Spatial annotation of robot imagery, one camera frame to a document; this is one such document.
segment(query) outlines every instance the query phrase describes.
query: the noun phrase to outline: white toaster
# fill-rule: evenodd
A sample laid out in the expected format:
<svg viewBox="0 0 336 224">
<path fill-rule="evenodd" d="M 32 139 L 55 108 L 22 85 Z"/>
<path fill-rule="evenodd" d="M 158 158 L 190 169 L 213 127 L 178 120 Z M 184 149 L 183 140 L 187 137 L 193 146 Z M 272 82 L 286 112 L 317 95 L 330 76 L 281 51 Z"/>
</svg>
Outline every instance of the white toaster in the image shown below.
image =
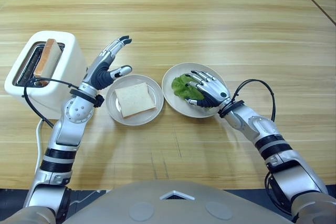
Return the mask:
<svg viewBox="0 0 336 224">
<path fill-rule="evenodd" d="M 87 64 L 71 33 L 63 31 L 39 31 L 29 39 L 5 80 L 7 93 L 27 105 L 24 84 L 33 77 L 41 52 L 48 39 L 55 39 L 62 53 L 51 78 L 79 85 L 84 78 Z M 35 108 L 48 119 L 59 119 L 63 102 L 71 97 L 65 84 L 50 81 L 45 87 L 29 86 L 27 94 Z"/>
</svg>

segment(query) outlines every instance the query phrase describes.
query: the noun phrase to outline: white bread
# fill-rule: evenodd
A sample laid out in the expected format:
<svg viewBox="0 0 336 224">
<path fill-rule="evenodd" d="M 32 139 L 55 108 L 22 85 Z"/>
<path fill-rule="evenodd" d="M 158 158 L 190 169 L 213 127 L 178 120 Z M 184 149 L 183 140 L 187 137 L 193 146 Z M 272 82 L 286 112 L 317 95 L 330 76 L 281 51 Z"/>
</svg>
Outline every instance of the white bread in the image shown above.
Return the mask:
<svg viewBox="0 0 336 224">
<path fill-rule="evenodd" d="M 48 39 L 43 48 L 41 58 L 34 70 L 35 77 L 51 78 L 62 54 L 57 42 L 54 39 Z M 48 81 L 41 81 L 43 86 L 48 84 Z"/>
<path fill-rule="evenodd" d="M 115 91 L 123 118 L 155 108 L 155 104 L 148 94 L 147 83 L 142 82 Z"/>
</svg>

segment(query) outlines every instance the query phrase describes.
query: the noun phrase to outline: green lettuce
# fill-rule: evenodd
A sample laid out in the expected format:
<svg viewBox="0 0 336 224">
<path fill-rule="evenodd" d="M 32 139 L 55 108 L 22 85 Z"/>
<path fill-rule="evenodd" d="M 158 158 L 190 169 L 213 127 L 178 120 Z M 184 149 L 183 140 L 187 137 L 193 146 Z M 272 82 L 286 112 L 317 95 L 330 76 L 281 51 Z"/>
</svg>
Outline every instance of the green lettuce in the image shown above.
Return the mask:
<svg viewBox="0 0 336 224">
<path fill-rule="evenodd" d="M 174 90 L 174 94 L 182 99 L 190 98 L 190 99 L 204 99 L 202 93 L 200 93 L 193 86 L 185 86 L 186 83 L 190 81 L 195 81 L 193 78 L 188 77 L 186 75 L 181 75 L 180 77 L 176 77 L 172 82 L 172 89 Z"/>
</svg>

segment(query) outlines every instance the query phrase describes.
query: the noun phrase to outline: plate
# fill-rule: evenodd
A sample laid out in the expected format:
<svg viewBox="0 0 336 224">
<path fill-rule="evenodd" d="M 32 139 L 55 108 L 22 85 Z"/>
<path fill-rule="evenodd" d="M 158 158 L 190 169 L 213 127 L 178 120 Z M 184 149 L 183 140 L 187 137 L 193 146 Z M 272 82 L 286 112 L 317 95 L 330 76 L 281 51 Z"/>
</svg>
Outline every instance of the plate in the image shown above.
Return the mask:
<svg viewBox="0 0 336 224">
<path fill-rule="evenodd" d="M 218 108 L 201 108 L 187 103 L 182 98 L 174 94 L 174 90 L 172 89 L 173 80 L 184 73 L 190 73 L 191 70 L 206 71 L 224 83 L 220 75 L 215 70 L 205 65 L 192 62 L 181 63 L 170 68 L 162 79 L 161 86 L 164 98 L 174 110 L 183 115 L 190 116 L 191 118 L 207 118 L 215 115 L 218 112 Z"/>
<path fill-rule="evenodd" d="M 141 82 L 146 82 L 148 87 L 148 94 L 152 98 L 155 109 L 147 110 L 139 114 L 130 116 L 129 118 L 123 118 L 121 115 L 121 108 L 116 96 L 115 90 L 119 88 L 125 88 Z M 162 110 L 163 106 L 163 93 L 160 86 L 151 78 L 142 76 L 139 74 L 131 74 L 129 76 L 122 77 L 116 80 L 111 86 L 106 95 L 106 106 L 109 115 L 119 123 L 137 126 L 146 124 L 152 121 Z"/>
</svg>

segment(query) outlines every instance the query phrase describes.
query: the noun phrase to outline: white cable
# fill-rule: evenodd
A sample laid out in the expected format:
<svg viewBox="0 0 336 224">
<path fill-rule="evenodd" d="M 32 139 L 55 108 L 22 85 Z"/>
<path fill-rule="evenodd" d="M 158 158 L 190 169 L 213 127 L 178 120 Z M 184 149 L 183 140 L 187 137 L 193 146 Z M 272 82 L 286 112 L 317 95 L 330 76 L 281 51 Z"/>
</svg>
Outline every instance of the white cable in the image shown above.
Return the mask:
<svg viewBox="0 0 336 224">
<path fill-rule="evenodd" d="M 82 203 L 84 200 L 88 199 L 89 197 L 91 197 L 91 195 L 95 194 L 95 193 L 100 193 L 101 190 L 97 190 L 97 191 L 93 191 L 92 193 L 90 193 L 88 196 L 86 196 L 84 199 L 81 200 L 74 200 L 73 202 L 70 203 L 69 206 L 75 204 L 75 203 Z"/>
<path fill-rule="evenodd" d="M 41 130 L 41 127 L 43 125 L 43 122 L 44 121 L 41 119 L 36 126 L 37 159 L 36 159 L 35 172 L 36 172 L 38 166 L 40 165 L 41 156 L 42 156 L 40 130 Z"/>
</svg>

